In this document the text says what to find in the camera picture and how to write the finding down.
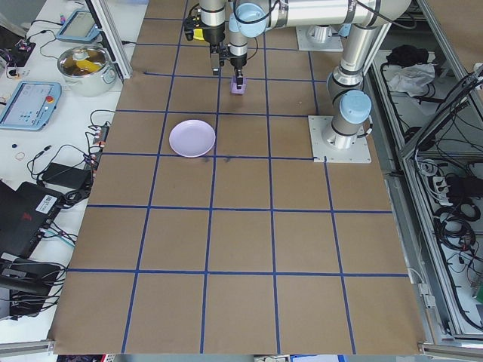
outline black bag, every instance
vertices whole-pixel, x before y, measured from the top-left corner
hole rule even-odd
[[[412,45],[402,45],[392,49],[392,53],[386,58],[389,64],[397,64],[405,68],[415,64],[427,64],[429,54],[426,49],[418,49]]]

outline plate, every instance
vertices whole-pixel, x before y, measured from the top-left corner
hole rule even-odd
[[[169,135],[169,146],[178,155],[199,157],[213,148],[216,135],[208,123],[199,119],[183,121]]]

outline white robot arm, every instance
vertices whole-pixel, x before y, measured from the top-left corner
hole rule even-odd
[[[324,138],[337,149],[352,144],[360,124],[371,111],[371,101],[360,91],[363,69],[380,26],[400,17],[411,0],[232,0],[229,17],[230,44],[224,47],[225,5],[228,0],[200,0],[200,17],[185,20],[185,33],[203,29],[210,44],[214,74],[225,60],[235,70],[235,86],[242,87],[242,68],[247,63],[248,39],[267,30],[287,26],[354,24],[339,65],[328,79],[328,91],[337,110]]]

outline white table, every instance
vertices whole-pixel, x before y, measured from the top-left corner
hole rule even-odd
[[[67,0],[47,0],[37,19],[58,22],[60,14],[68,17],[75,10],[73,5],[73,2]],[[121,39],[136,41],[146,12],[146,5],[129,4],[125,0],[109,0],[109,8]],[[57,33],[59,26],[50,23],[34,23],[27,36],[44,29],[51,29]],[[88,130],[87,126],[90,124],[90,113],[95,109],[115,110],[121,93],[122,83],[120,80],[117,81],[113,89],[97,97],[82,97],[72,92],[57,70],[57,61],[54,58],[43,57],[39,53],[40,47],[52,38],[50,32],[33,37],[31,41],[37,43],[37,46],[26,67],[20,69],[20,80],[56,81],[62,85],[63,93],[51,120],[44,129],[36,132],[0,130],[0,155],[2,155],[0,179],[13,189],[16,189],[24,181],[34,182],[29,175],[26,164],[44,147],[52,146],[35,162],[36,170],[41,170],[47,165],[63,144],[72,144],[87,151],[85,131]],[[54,41],[45,46],[42,52],[58,57],[64,51],[77,46],[79,44]],[[125,50],[131,58],[134,46],[127,44]],[[0,97],[8,98],[17,86],[18,81],[7,79],[3,73],[0,77]],[[106,121],[111,121],[112,117],[112,113],[98,112],[94,116],[94,122],[104,124]],[[23,154],[23,159],[18,161],[16,157],[19,158]],[[74,165],[80,161],[80,152],[65,148],[55,161],[61,164]],[[67,189],[60,187],[56,189],[67,191]],[[86,204],[87,201],[83,201],[70,210],[61,211],[56,218],[56,223],[65,231],[77,234]],[[72,248],[70,246],[53,238],[49,241],[41,241],[30,259],[39,262],[59,262],[67,265],[71,255]],[[22,317],[18,321],[0,321],[0,343],[32,342],[45,339],[54,312],[55,308],[50,308],[35,318]]]

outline metal mounting plate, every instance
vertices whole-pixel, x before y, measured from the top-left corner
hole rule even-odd
[[[322,130],[332,122],[329,115],[310,115],[310,140],[312,141],[312,155],[314,162],[335,164],[370,164],[371,154],[369,153],[368,141],[365,138],[358,138],[350,149],[334,149],[322,139]]]
[[[307,35],[307,31],[310,26],[296,26],[297,41],[299,45],[299,51],[331,51],[341,52],[343,51],[342,41],[340,36],[333,35],[325,43],[317,44],[310,40]]]

